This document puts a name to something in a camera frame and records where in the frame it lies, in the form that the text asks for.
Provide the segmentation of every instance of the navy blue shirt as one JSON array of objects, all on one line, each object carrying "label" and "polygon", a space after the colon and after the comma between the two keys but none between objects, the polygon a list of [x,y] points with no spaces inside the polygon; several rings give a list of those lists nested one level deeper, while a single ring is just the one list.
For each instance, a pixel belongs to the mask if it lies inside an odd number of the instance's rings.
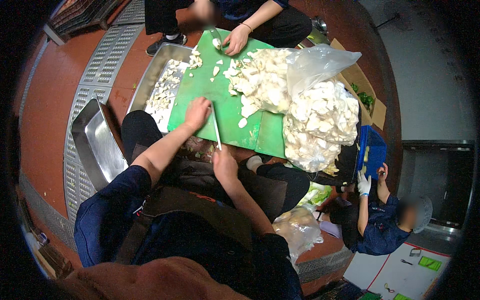
[{"label": "navy blue shirt", "polygon": [[[274,0],[282,8],[288,6],[288,0]],[[253,15],[258,6],[252,5],[253,3],[259,3],[261,1],[248,1],[248,0],[218,0],[220,11],[223,16],[229,20],[245,19]]]},{"label": "navy blue shirt", "polygon": [[354,253],[390,254],[407,240],[410,233],[397,226],[397,205],[398,198],[392,195],[385,205],[378,205],[376,201],[368,204],[368,224],[363,237],[359,234],[357,242],[351,248]]},{"label": "navy blue shirt", "polygon": [[[80,205],[75,243],[84,267],[114,262],[135,213],[151,191],[141,166],[131,166]],[[236,240],[218,234],[200,216],[175,211],[156,217],[132,263],[181,256],[201,264],[221,284],[253,299],[302,299],[299,277],[289,261],[288,244],[277,234],[252,237],[252,260]],[[245,264],[253,278],[239,277]]]}]

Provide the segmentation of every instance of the cardboard box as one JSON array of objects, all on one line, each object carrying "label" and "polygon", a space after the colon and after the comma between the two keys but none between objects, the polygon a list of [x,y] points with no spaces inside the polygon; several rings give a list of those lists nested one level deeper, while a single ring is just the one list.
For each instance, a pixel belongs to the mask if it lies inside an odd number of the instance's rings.
[{"label": "cardboard box", "polygon": [[[343,48],[343,46],[335,38],[330,44],[330,46],[338,50],[345,50],[345,48]],[[345,85],[345,88],[350,93],[352,93],[352,95],[355,96],[355,98],[360,103],[362,126],[375,124],[376,126],[378,126],[378,128],[383,130],[385,123],[386,106],[377,98],[375,91],[372,88],[372,85],[370,84],[358,64],[354,63],[352,66],[346,68],[337,75],[337,78]],[[367,93],[367,95],[373,97],[373,105],[371,107],[370,113],[368,113],[364,104],[357,96],[357,93],[355,93],[350,86],[350,84],[352,83],[356,84],[359,87],[358,93],[365,92]]]}]

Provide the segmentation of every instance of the knife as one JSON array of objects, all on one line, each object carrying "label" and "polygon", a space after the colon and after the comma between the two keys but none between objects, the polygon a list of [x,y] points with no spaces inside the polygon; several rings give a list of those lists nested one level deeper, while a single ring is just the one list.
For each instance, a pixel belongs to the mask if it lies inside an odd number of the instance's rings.
[{"label": "knife", "polygon": [[214,26],[212,26],[211,28],[208,28],[207,30],[212,35],[213,39],[218,39],[220,41],[220,51],[222,51],[223,50],[223,46],[222,46],[223,41],[222,41],[222,37],[220,36],[220,33],[218,32],[218,30]]},{"label": "knife", "polygon": [[222,143],[220,142],[220,133],[218,132],[218,125],[216,123],[215,109],[213,107],[213,102],[210,103],[210,107],[212,108],[213,126],[215,127],[215,134],[216,134],[216,141],[218,142],[218,149],[222,151]]}]

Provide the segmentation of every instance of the blue crate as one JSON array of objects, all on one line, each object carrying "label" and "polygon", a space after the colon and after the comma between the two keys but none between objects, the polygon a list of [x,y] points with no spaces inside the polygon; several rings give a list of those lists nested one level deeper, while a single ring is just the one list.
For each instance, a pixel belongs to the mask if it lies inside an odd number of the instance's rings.
[{"label": "blue crate", "polygon": [[368,178],[371,175],[373,179],[377,180],[377,169],[385,162],[387,145],[370,125],[362,126],[360,130],[360,151],[357,157],[357,171],[360,171],[363,167],[363,157],[365,156],[367,146],[370,147],[370,150],[368,152],[368,162],[365,164],[367,166],[365,176]]}]

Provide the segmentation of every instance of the bracelet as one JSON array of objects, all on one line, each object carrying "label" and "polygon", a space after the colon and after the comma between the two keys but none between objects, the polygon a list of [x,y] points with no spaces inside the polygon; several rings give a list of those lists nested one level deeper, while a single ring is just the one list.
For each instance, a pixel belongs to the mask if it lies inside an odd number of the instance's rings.
[{"label": "bracelet", "polygon": [[248,28],[250,28],[250,33],[253,32],[253,29],[250,27],[250,25],[247,25],[247,24],[245,24],[245,23],[240,23],[240,24],[245,25],[245,26],[247,26]]}]

